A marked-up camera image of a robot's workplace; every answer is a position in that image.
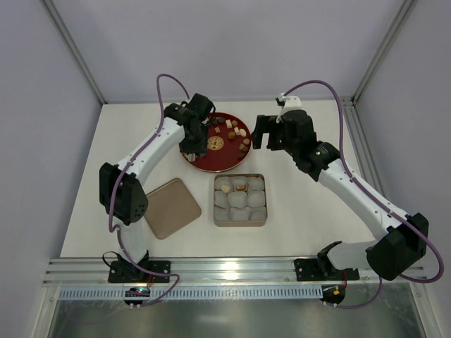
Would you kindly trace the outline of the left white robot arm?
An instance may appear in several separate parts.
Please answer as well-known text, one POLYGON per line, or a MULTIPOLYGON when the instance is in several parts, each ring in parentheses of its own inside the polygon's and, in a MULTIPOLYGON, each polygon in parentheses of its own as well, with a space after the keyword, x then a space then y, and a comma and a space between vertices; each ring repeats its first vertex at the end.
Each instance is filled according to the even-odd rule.
POLYGON ((215 112, 214 103, 198 93, 187 102, 170 104, 159 124, 131 154, 100 167, 99 201, 109 216, 109 231, 118 235, 120 255, 131 264, 138 264, 148 253, 140 225, 149 205, 144 193, 147 178, 175 146, 189 161, 205 156, 215 112))

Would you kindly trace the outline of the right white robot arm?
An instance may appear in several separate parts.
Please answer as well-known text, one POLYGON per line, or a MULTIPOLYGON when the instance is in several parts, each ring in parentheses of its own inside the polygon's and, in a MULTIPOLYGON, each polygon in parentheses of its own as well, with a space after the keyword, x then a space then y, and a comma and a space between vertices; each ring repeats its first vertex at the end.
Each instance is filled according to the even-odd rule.
POLYGON ((358 175, 346 172, 339 151, 317 139, 306 111, 295 109, 281 117, 258 115, 252 133, 254 149, 261 148, 264 134, 268 135, 267 149, 288 153, 299 170, 338 196, 373 235, 370 242, 334 242, 324 248, 318 257, 326 260, 327 267, 370 268, 384 280, 394 280, 425 255, 425 242, 403 221, 427 234, 427 219, 420 213, 403 213, 397 220, 394 214, 398 209, 372 186, 357 184, 358 175))

